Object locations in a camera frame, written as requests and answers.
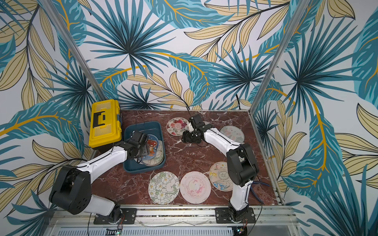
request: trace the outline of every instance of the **marble tabletop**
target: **marble tabletop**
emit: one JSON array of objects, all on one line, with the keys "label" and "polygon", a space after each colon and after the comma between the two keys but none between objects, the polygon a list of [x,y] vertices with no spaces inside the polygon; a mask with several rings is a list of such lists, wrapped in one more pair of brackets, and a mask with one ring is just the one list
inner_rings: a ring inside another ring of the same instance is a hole
[{"label": "marble tabletop", "polygon": [[[172,136],[167,132],[166,123],[175,117],[189,118],[187,111],[142,111],[123,110],[122,129],[129,125],[143,123],[144,121],[158,121],[163,129],[163,137],[166,151],[166,162],[164,167],[155,171],[141,174],[130,174],[124,171],[123,164],[118,164],[103,175],[98,177],[92,184],[92,193],[101,197],[109,198],[120,204],[153,204],[148,194],[148,184],[153,176],[161,171],[170,171],[180,180],[190,171],[206,173],[210,167],[219,161],[227,161],[226,157],[212,145],[199,147],[196,144],[183,143],[181,137]],[[268,172],[253,131],[251,121],[246,111],[201,111],[203,120],[210,122],[219,130],[226,125],[233,125],[240,128],[245,135],[245,143],[249,143],[255,154],[260,168],[258,174],[261,182],[271,185]],[[272,187],[254,184],[253,190],[265,205],[277,205],[277,200]],[[227,205],[232,192],[222,192],[212,186],[210,196],[202,204],[205,205]],[[249,204],[258,205],[259,202],[250,193]],[[181,194],[171,204],[190,204],[183,199]]]}]

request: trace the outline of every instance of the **floral coaster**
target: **floral coaster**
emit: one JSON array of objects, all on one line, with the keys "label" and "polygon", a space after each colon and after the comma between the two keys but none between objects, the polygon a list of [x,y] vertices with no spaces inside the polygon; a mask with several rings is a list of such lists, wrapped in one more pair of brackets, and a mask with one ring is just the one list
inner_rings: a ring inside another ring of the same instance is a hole
[{"label": "floral coaster", "polygon": [[148,154],[143,157],[143,160],[150,160],[154,157],[156,157],[156,153],[159,148],[159,139],[153,135],[153,134],[148,134],[147,135],[147,152]]},{"label": "floral coaster", "polygon": [[156,156],[150,160],[142,160],[141,164],[144,164],[149,167],[154,167],[159,165],[164,159],[164,150],[163,150],[163,142],[159,140],[159,147],[156,152]]},{"label": "floral coaster", "polygon": [[189,121],[182,117],[176,117],[168,121],[167,131],[170,135],[181,136],[185,130],[188,130]]},{"label": "floral coaster", "polygon": [[217,162],[210,168],[209,177],[211,183],[223,192],[232,191],[233,182],[228,176],[227,162]]},{"label": "floral coaster", "polygon": [[177,176],[169,171],[156,174],[148,185],[148,194],[156,204],[168,204],[173,201],[178,194],[180,182]]},{"label": "floral coaster", "polygon": [[211,185],[206,175],[192,171],[184,175],[180,183],[180,192],[185,200],[200,204],[210,196]]},{"label": "floral coaster", "polygon": [[238,142],[238,143],[244,142],[244,133],[238,127],[227,125],[223,127],[222,129],[220,129],[220,132],[224,134],[227,138],[235,142]]}]

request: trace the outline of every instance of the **metal corner post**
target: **metal corner post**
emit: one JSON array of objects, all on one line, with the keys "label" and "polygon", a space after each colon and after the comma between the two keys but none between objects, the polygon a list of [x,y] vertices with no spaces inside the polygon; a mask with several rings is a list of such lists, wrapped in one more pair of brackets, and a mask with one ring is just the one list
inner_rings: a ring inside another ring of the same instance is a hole
[{"label": "metal corner post", "polygon": [[54,6],[53,2],[51,0],[40,0],[40,2],[42,3],[47,15],[53,22],[57,32],[61,35],[64,42],[70,49],[73,57],[76,59],[77,63],[83,70],[83,73],[87,77],[89,83],[92,85],[93,90],[97,93],[101,101],[106,100],[107,98],[105,97],[102,89],[100,88],[100,85],[97,83],[95,76],[93,75],[91,69],[89,68],[87,62],[81,54],[78,46],[76,45],[76,42],[74,41],[71,33],[68,31],[63,19],[60,17],[60,14]]},{"label": "metal corner post", "polygon": [[269,66],[268,70],[266,71],[265,76],[264,76],[264,78],[261,82],[260,88],[257,91],[255,98],[253,99],[253,103],[251,105],[251,108],[249,109],[249,113],[251,115],[253,115],[254,112],[256,111],[257,105],[260,102],[262,96],[264,95],[266,87],[268,86],[269,81],[270,81],[271,77],[273,76],[273,72],[277,67],[278,61],[280,60],[283,53],[285,52],[285,49],[286,49],[287,45],[289,44],[290,39],[293,36],[293,34],[294,34],[294,32],[297,28],[297,25],[299,24],[299,21],[301,20],[309,2],[310,2],[310,0],[299,0],[298,6],[296,7],[292,18],[289,21],[286,33],[283,35],[281,42],[280,42],[280,44],[277,48],[277,51],[273,56],[273,60],[270,63],[270,66]]}]

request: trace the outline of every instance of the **blue storage bin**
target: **blue storage bin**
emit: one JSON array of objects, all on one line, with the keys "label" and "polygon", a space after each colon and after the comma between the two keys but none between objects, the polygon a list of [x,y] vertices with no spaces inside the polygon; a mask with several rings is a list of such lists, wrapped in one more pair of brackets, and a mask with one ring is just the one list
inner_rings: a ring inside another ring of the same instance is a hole
[{"label": "blue storage bin", "polygon": [[134,159],[132,160],[126,160],[123,163],[123,168],[126,172],[132,173],[132,174],[139,174],[144,173],[152,170],[159,169],[164,166],[166,156],[165,156],[165,146],[164,146],[164,138],[163,138],[163,132],[161,130],[161,125],[157,121],[149,121],[145,123],[140,123],[136,125],[129,125],[124,132],[124,140],[129,139],[132,136],[132,133],[134,130],[139,130],[145,134],[153,134],[155,135],[159,140],[163,142],[163,161],[154,167],[148,167],[143,164],[137,163]]}]

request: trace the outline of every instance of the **yellow toolbox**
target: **yellow toolbox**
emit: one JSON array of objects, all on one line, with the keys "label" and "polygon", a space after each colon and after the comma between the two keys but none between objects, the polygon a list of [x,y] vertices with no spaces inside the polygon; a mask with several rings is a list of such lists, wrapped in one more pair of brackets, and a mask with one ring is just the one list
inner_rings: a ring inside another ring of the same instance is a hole
[{"label": "yellow toolbox", "polygon": [[95,102],[92,105],[89,146],[98,149],[121,139],[121,115],[118,101],[109,99]]}]

